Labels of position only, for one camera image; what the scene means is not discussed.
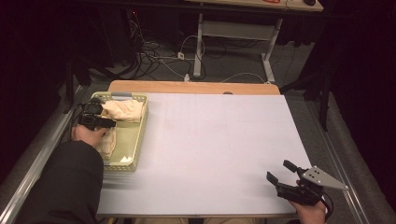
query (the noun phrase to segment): crumpled fabric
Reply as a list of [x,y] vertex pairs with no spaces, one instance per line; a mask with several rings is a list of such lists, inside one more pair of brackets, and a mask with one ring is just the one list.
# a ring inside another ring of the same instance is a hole
[[[104,112],[102,117],[127,122],[140,122],[143,112],[143,102],[136,100],[106,101],[102,105]],[[111,128],[102,137],[101,143],[96,150],[104,160],[109,160],[116,147],[116,127]]]
[[107,130],[105,135],[102,137],[100,144],[96,147],[96,150],[102,156],[102,159],[109,160],[113,154],[114,148],[116,147],[116,128]]
[[106,101],[102,107],[109,119],[140,122],[142,118],[143,102],[136,100]]

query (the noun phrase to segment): robotic arm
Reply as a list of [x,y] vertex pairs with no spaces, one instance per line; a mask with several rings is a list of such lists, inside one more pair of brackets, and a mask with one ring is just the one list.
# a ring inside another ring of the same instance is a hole
[[323,200],[323,194],[325,194],[323,187],[343,190],[349,189],[348,186],[326,174],[317,166],[311,169],[302,169],[290,161],[283,161],[283,165],[292,172],[297,173],[300,181],[298,182],[298,186],[292,187],[279,183],[275,176],[267,172],[267,180],[276,187],[277,196],[301,205],[313,206],[319,201],[322,201],[328,209],[326,219],[331,215],[332,208]]
[[82,124],[90,130],[95,127],[112,128],[116,126],[116,121],[112,119],[100,118],[102,114],[103,102],[98,98],[92,98],[87,104],[82,104],[83,113],[78,117],[78,124]]

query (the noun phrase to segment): white tabletop surface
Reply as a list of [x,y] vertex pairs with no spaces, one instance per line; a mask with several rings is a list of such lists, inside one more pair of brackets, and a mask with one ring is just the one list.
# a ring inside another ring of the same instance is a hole
[[99,215],[289,216],[265,176],[311,166],[282,95],[148,93],[137,170],[105,175]]

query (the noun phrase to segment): green plastic tray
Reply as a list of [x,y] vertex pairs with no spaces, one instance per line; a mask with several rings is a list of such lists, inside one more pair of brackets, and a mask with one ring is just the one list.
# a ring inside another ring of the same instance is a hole
[[143,135],[149,114],[147,95],[132,92],[98,91],[92,95],[104,102],[109,100],[137,100],[143,102],[143,113],[140,123],[117,121],[116,146],[109,160],[104,160],[105,171],[134,172],[139,159]]

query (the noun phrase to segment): beige cloth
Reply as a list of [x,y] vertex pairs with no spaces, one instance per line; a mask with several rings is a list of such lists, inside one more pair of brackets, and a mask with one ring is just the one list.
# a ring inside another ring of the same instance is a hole
[[96,150],[102,156],[104,160],[109,160],[111,154],[116,147],[116,128],[111,128],[106,131],[102,137],[100,144],[96,147]]
[[[188,224],[187,218],[137,218],[134,224]],[[233,218],[205,218],[204,224],[259,224],[258,218],[233,217]]]
[[[102,117],[107,119],[123,120],[127,122],[140,122],[143,112],[143,102],[136,100],[106,101],[102,105],[104,112]],[[103,136],[96,150],[104,160],[109,160],[116,147],[116,128],[111,128]]]
[[142,118],[143,102],[136,100],[106,101],[103,105],[104,116],[109,119],[140,122]]

